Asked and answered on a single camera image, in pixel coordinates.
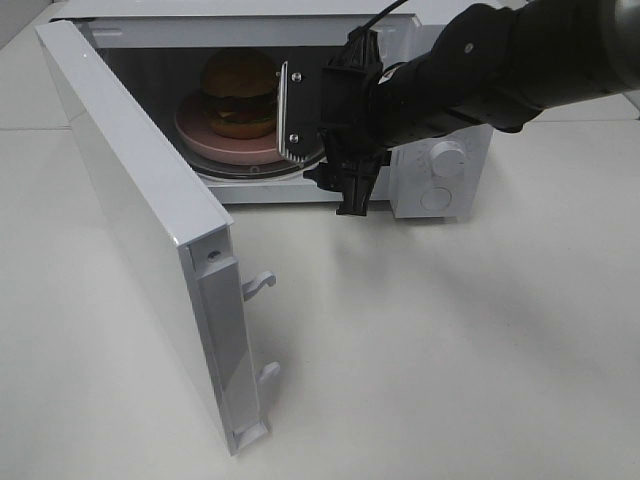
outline white table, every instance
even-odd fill
[[[245,277],[278,274],[255,357],[283,365],[273,434],[235,458],[71,133],[31,127],[0,132],[0,478],[640,476],[637,122],[498,134],[459,222],[232,208]]]

